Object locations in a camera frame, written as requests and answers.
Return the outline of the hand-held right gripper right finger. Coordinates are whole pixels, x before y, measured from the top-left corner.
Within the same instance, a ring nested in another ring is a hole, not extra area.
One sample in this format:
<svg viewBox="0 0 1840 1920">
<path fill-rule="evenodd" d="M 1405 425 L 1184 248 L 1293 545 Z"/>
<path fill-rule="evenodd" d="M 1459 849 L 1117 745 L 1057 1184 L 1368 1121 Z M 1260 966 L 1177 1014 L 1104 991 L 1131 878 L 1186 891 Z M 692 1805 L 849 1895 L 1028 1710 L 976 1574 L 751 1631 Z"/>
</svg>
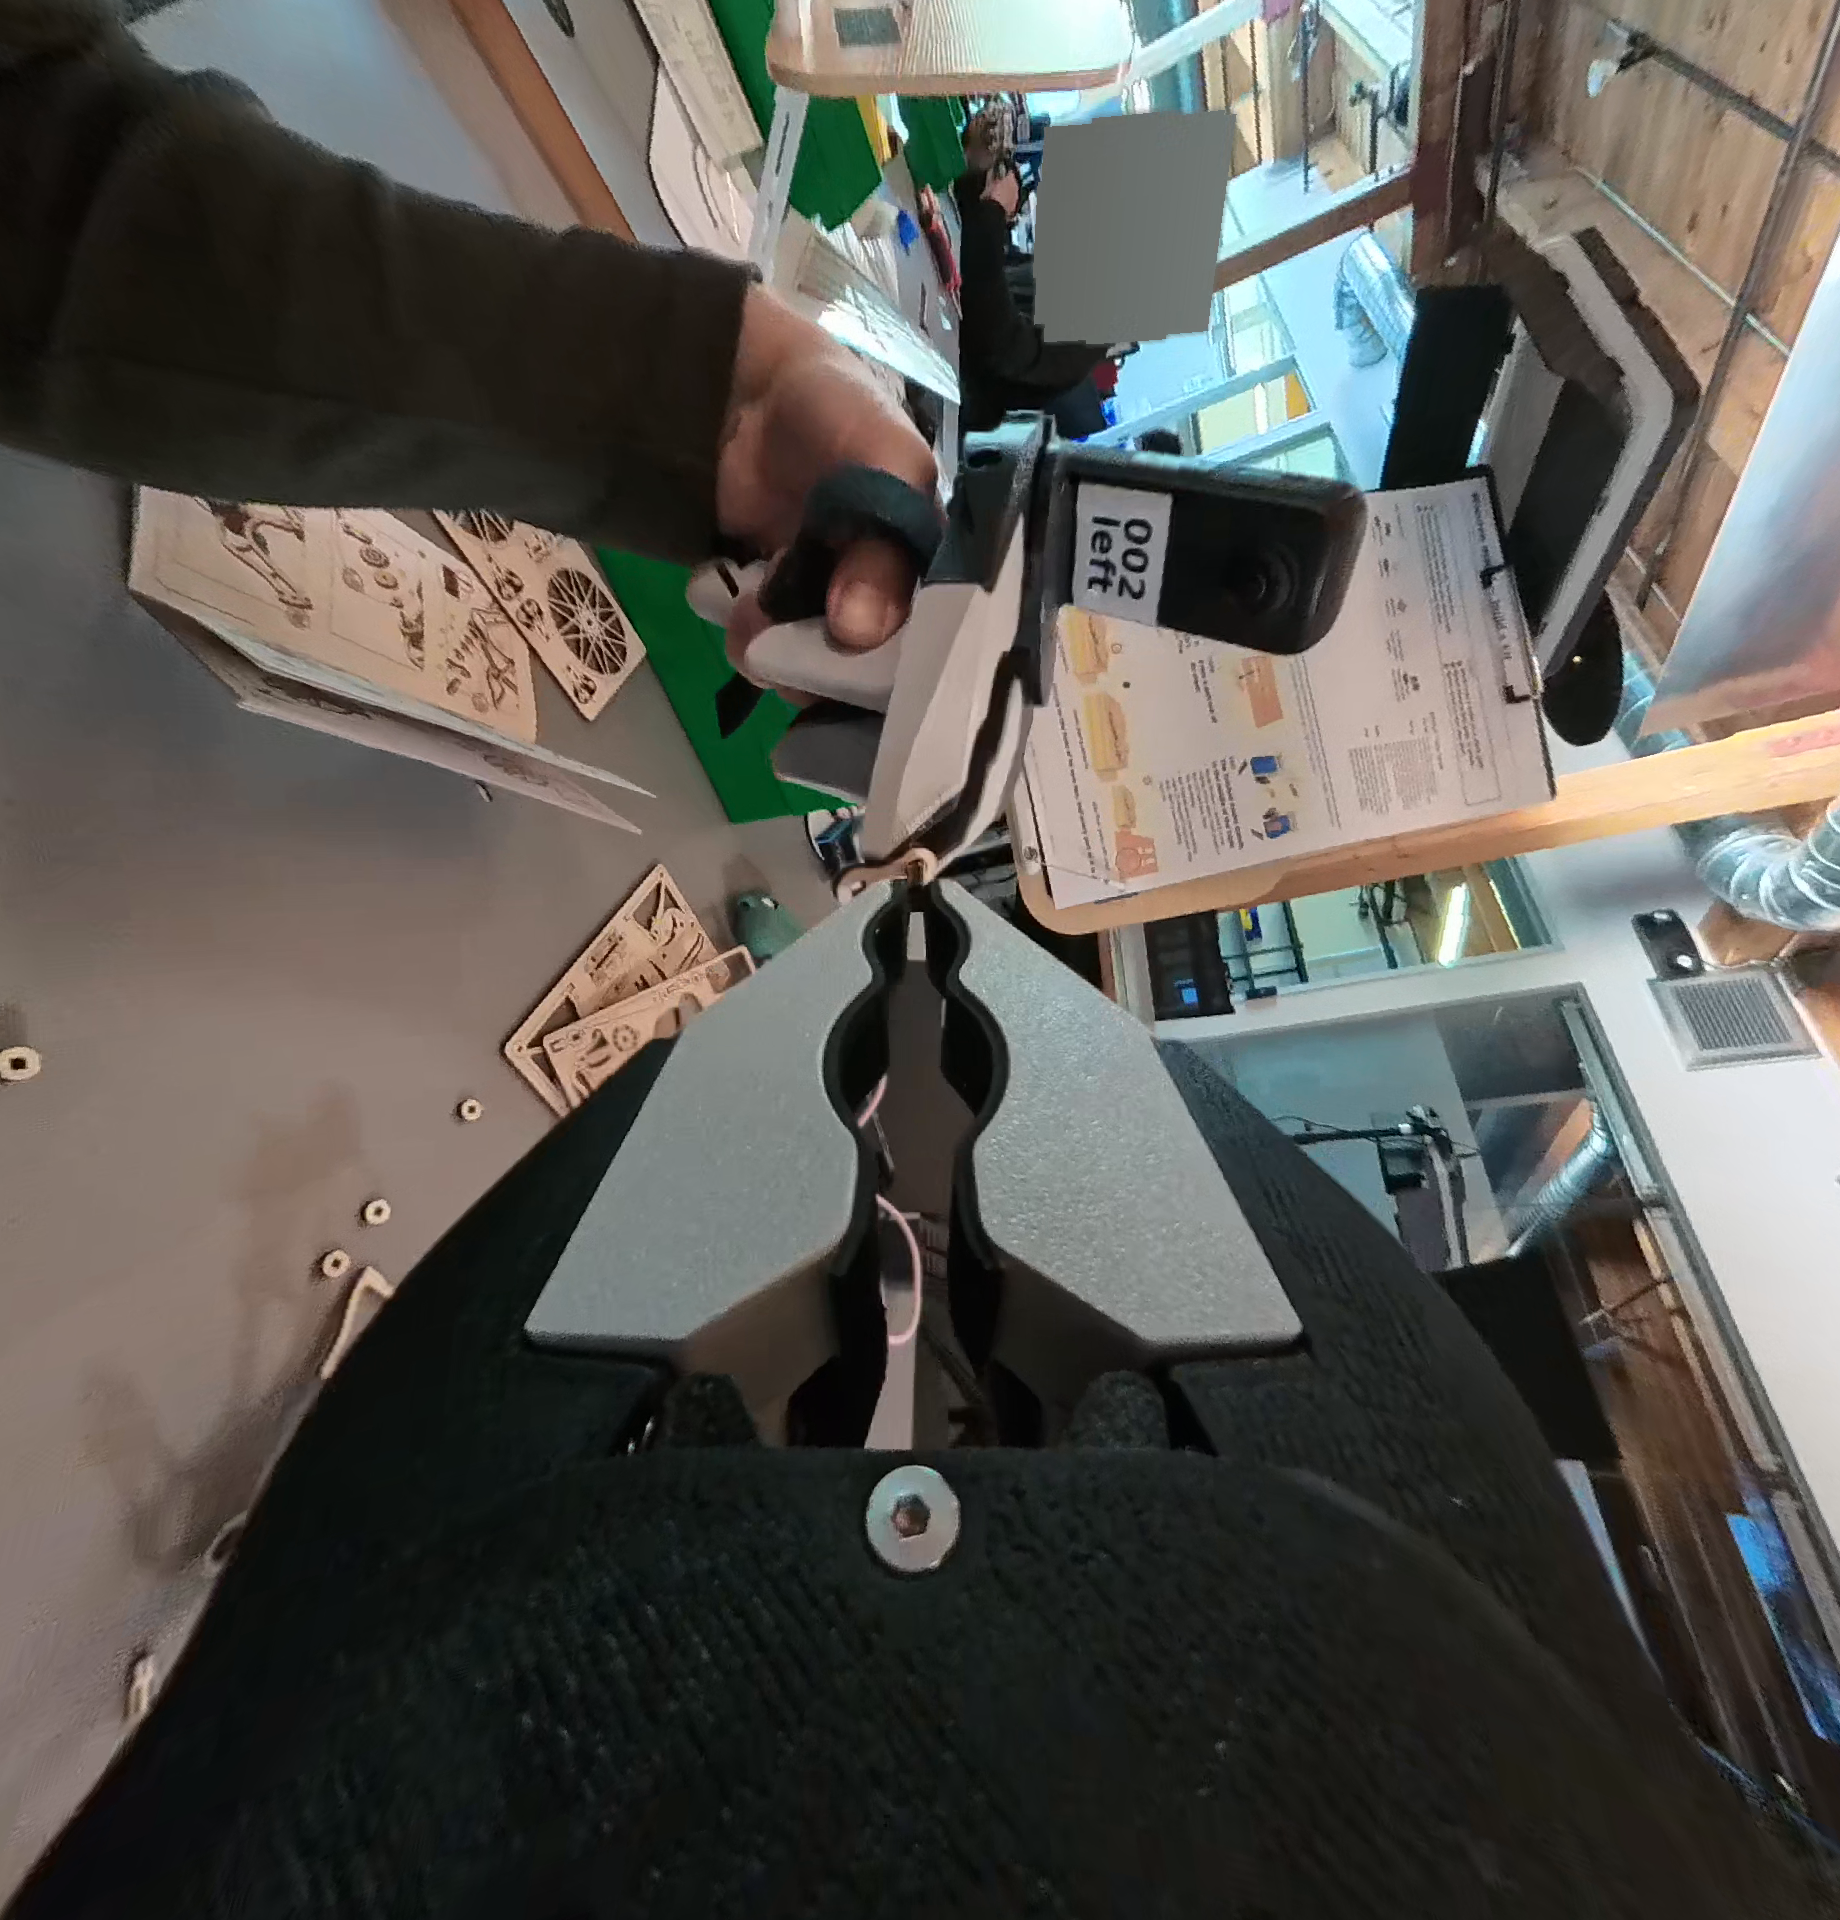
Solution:
<svg viewBox="0 0 1840 1920">
<path fill-rule="evenodd" d="M 954 880 L 922 896 L 953 1152 L 948 1313 L 999 1445 L 1095 1380 L 1284 1357 L 1302 1322 L 1153 1032 Z"/>
</svg>

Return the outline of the round wooden board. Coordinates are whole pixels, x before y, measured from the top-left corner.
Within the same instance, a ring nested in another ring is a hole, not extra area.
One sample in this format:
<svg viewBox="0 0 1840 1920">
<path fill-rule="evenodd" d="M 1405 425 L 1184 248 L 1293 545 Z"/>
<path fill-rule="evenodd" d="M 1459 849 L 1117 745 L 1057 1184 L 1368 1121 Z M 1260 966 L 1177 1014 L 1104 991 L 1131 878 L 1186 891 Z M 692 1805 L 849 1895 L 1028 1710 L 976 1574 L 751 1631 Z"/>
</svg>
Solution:
<svg viewBox="0 0 1840 1920">
<path fill-rule="evenodd" d="M 1120 3 L 777 3 L 765 61 L 812 99 L 1082 90 L 1134 51 Z"/>
</svg>

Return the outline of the wall vent grille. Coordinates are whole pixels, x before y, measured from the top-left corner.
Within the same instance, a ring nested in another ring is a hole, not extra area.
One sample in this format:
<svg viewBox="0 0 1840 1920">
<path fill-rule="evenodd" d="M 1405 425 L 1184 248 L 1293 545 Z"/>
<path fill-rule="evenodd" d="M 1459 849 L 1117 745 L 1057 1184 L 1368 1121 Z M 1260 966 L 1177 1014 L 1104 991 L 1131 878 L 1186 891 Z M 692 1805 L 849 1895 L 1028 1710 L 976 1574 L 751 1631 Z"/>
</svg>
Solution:
<svg viewBox="0 0 1840 1920">
<path fill-rule="evenodd" d="M 1771 965 L 1675 972 L 1647 981 L 1688 1072 L 1817 1059 L 1820 1047 Z"/>
</svg>

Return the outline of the model instruction booklet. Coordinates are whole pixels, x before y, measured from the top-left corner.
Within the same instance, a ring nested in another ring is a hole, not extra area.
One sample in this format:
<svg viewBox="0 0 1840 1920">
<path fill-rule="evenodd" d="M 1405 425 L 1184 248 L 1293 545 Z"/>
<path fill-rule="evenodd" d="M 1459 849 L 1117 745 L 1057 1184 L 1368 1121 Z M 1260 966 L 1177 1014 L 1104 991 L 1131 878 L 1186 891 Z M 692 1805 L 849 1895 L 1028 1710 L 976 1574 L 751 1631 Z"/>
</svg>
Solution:
<svg viewBox="0 0 1840 1920">
<path fill-rule="evenodd" d="M 440 531 L 138 488 L 127 586 L 264 719 L 634 831 L 644 789 L 556 751 L 580 719 Z"/>
</svg>

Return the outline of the person's left hand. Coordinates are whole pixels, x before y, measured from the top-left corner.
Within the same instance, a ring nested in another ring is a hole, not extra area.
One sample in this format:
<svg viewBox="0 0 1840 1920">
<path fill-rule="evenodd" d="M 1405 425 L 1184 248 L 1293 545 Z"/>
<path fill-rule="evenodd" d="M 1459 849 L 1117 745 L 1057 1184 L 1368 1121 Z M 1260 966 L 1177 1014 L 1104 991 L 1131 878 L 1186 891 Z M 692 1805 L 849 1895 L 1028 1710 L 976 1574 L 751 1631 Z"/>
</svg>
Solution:
<svg viewBox="0 0 1840 1920">
<path fill-rule="evenodd" d="M 771 290 L 747 282 L 716 459 L 716 534 L 750 560 L 777 560 L 810 492 L 847 465 L 876 468 L 919 492 L 936 486 L 931 449 L 858 360 Z M 830 640 L 847 651 L 882 647 L 906 624 L 919 579 L 895 543 L 856 540 L 829 581 Z M 766 625 L 758 590 L 743 592 L 726 624 L 726 654 L 741 678 L 754 678 L 747 654 Z"/>
</svg>

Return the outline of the wooden clipboard with instruction sheet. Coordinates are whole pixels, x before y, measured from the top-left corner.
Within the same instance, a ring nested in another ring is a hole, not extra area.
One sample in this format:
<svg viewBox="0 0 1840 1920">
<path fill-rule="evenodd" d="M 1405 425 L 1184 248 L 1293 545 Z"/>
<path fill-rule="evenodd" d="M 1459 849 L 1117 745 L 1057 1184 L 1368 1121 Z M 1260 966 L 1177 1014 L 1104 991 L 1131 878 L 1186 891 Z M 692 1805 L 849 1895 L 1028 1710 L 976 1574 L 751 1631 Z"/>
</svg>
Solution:
<svg viewBox="0 0 1840 1920">
<path fill-rule="evenodd" d="M 1493 474 L 1365 498 L 1338 620 L 1279 661 L 1124 616 L 1104 560 L 1057 617 L 1010 836 L 1032 914 L 1131 926 L 1195 884 L 1281 876 L 1555 795 Z"/>
</svg>

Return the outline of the person's left forearm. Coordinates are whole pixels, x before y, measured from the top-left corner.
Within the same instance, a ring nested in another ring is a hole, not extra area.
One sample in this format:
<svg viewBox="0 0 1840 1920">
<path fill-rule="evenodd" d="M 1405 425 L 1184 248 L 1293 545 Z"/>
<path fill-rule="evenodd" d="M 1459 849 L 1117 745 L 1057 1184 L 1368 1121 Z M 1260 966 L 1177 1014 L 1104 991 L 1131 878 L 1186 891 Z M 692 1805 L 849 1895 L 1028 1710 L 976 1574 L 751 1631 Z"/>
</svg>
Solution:
<svg viewBox="0 0 1840 1920">
<path fill-rule="evenodd" d="M 765 522 L 719 486 L 747 288 L 408 189 L 100 7 L 0 4 L 4 449 L 692 562 Z"/>
</svg>

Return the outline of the flexible silver duct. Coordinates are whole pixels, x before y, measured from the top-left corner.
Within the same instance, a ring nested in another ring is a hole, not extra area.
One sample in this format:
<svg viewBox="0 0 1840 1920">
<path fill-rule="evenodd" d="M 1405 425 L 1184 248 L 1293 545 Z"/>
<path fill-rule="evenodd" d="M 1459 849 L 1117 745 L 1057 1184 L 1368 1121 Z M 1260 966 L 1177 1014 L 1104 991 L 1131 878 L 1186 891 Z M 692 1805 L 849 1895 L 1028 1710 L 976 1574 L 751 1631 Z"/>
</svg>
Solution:
<svg viewBox="0 0 1840 1920">
<path fill-rule="evenodd" d="M 1694 870 L 1737 916 L 1790 932 L 1840 932 L 1840 794 L 1795 839 L 1771 824 L 1729 817 L 1690 831 Z"/>
</svg>

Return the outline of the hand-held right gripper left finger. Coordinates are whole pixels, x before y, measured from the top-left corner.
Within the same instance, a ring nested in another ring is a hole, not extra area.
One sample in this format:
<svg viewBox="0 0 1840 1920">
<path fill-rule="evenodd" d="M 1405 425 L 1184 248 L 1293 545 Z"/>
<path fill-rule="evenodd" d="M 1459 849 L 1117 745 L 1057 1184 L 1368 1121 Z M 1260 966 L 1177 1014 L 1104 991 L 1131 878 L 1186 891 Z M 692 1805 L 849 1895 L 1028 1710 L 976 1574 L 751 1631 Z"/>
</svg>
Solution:
<svg viewBox="0 0 1840 1920">
<path fill-rule="evenodd" d="M 910 889 L 870 886 L 665 1046 L 527 1313 L 527 1341 L 733 1380 L 812 1446 L 885 1396 L 889 1004 Z"/>
</svg>

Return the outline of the wooden part sheet with wheels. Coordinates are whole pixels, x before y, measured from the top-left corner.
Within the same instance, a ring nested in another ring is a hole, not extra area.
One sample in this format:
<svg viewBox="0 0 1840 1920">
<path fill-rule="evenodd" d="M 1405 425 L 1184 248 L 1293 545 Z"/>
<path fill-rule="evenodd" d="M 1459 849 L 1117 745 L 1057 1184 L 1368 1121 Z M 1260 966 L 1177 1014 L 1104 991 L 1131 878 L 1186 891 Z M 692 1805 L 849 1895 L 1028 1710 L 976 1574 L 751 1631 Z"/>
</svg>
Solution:
<svg viewBox="0 0 1840 1920">
<path fill-rule="evenodd" d="M 598 721 L 644 664 L 644 640 L 570 535 L 490 510 L 436 522 L 583 721 Z"/>
</svg>

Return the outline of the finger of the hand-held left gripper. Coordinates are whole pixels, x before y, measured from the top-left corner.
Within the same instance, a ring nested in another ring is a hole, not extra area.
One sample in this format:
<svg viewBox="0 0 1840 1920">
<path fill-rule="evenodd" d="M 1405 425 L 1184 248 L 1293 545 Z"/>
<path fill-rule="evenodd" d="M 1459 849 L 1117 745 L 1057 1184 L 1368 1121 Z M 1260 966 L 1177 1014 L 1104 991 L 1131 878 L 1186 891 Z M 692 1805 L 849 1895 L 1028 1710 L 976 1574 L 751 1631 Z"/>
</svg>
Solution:
<svg viewBox="0 0 1840 1920">
<path fill-rule="evenodd" d="M 1010 586 L 919 590 L 862 804 L 862 864 L 921 849 L 921 831 L 964 775 L 981 723 L 998 696 L 1013 696 L 1010 645 Z"/>
<path fill-rule="evenodd" d="M 964 775 L 919 836 L 927 869 L 950 869 L 1003 824 L 1024 766 L 1029 715 L 1026 696 L 996 698 L 974 736 Z"/>
</svg>

